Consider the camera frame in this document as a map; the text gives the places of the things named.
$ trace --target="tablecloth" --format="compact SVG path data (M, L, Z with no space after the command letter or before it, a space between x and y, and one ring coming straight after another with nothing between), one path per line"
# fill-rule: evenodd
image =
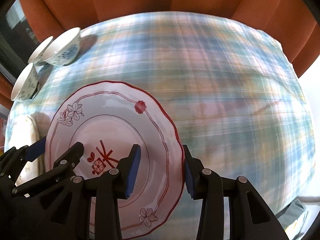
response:
M18 116L30 114L44 136L75 90L116 80L152 94L194 157L221 176L246 176L273 212L310 181L308 106L280 43L265 32L220 17L155 12L101 22L81 38L72 64L37 68L40 91L13 104L6 150ZM185 190L168 221L142 238L195 239L200 211Z

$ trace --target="white oval plate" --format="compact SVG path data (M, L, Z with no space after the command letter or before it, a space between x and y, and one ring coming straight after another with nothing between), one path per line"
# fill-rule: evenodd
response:
M75 173L85 179L116 167L133 144L141 146L134 191L128 200L118 200L123 239L147 235L165 223L183 190L184 153L173 121L155 98L124 82L103 81L80 88L52 119L45 146L46 171L77 141L84 144L84 155ZM93 198L92 233L94 211Z

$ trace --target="white bowl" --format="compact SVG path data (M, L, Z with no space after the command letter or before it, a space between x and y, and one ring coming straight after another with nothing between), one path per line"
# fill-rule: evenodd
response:
M45 50L42 59L51 65L66 65L80 49L80 28L70 29L56 38Z
M42 55L48 46L53 42L53 36L46 38L31 54L28 63L33 63L35 66L43 65Z
M31 98L37 87L38 74L33 63L30 63L22 70L15 82L11 92L11 100L18 102L28 100Z

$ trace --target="silver screw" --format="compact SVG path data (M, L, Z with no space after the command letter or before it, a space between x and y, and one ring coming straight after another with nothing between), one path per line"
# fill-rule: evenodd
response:
M111 170L109 171L109 173L110 173L111 175L116 175L116 174L119 173L119 170L116 169L116 168L113 168L113 169L111 169Z
M246 183L248 180L247 180L246 177L240 176L240 177L239 177L239 181L240 181L241 183Z
M210 174L211 174L211 170L205 168L205 169L202 170L202 173L203 173L204 175L210 175Z
M76 177L73 178L73 182L74 183L79 183L81 181L82 181L82 178L80 176L76 176Z

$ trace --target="plate center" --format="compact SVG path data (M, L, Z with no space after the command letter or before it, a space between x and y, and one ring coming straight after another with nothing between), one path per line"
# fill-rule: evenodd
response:
M75 168L77 175L90 179L115 168L120 159L129 155L133 144L141 146L143 164L144 142L135 128L114 115L97 115L83 122L73 134L70 145L84 145L82 161Z

